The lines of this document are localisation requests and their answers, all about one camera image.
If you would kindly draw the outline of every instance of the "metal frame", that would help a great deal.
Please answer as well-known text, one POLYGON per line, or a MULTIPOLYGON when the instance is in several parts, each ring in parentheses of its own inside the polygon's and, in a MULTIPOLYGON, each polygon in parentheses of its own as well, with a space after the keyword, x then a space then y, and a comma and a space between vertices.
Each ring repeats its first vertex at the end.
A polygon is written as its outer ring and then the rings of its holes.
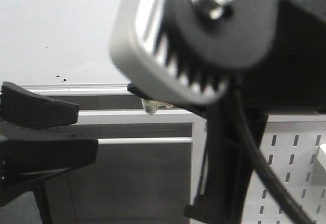
POLYGON ((165 138, 119 138, 100 139, 100 144, 127 143, 192 143, 191 161, 191 203, 196 196, 200 178, 201 163, 206 140, 206 120, 183 109, 159 110, 149 116, 143 110, 81 110, 77 125, 99 124, 144 124, 144 123, 192 123, 192 137, 165 138))
POLYGON ((30 92, 43 96, 131 95, 127 83, 20 85, 30 92))

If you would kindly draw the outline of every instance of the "black cable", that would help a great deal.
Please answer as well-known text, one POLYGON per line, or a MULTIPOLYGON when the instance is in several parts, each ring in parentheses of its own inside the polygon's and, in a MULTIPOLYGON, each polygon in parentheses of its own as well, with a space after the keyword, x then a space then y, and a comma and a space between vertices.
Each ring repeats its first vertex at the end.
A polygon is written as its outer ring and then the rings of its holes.
POLYGON ((232 91, 232 102, 234 103, 233 120, 236 123, 237 132, 242 140, 243 146, 245 147, 246 154, 260 180, 293 223, 313 224, 310 217, 300 208, 272 169, 267 165, 267 162, 257 147, 248 126, 245 110, 242 104, 241 93, 237 89, 232 91))

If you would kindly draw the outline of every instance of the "white pegboard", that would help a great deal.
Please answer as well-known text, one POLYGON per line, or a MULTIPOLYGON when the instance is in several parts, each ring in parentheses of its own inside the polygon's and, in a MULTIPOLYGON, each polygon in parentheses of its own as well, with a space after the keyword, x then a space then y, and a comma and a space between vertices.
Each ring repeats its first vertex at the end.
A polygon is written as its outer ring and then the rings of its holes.
MULTIPOLYGON (((316 224, 326 223, 326 172, 317 161, 326 122, 268 123, 261 150, 288 191, 316 224)), ((254 173, 243 224, 292 224, 254 173)))

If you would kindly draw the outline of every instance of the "white surface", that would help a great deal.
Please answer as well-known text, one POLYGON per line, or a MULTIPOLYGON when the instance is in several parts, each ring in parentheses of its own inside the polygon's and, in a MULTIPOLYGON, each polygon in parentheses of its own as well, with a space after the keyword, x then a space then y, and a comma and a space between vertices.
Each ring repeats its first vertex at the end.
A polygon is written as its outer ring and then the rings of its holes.
POLYGON ((131 95, 126 84, 27 85, 30 92, 43 96, 131 95))
POLYGON ((320 145, 317 159, 322 167, 324 167, 326 170, 326 144, 320 145))
POLYGON ((77 125, 143 124, 143 123, 194 123, 205 122, 199 116, 183 109, 159 109, 150 116, 140 110, 81 110, 77 125))
POLYGON ((192 143, 191 137, 99 138, 99 144, 179 144, 192 143))
POLYGON ((119 3, 0 0, 0 81, 18 85, 128 82, 108 56, 119 3))
POLYGON ((270 115, 268 122, 326 122, 326 115, 309 115, 309 116, 289 116, 289 115, 270 115))

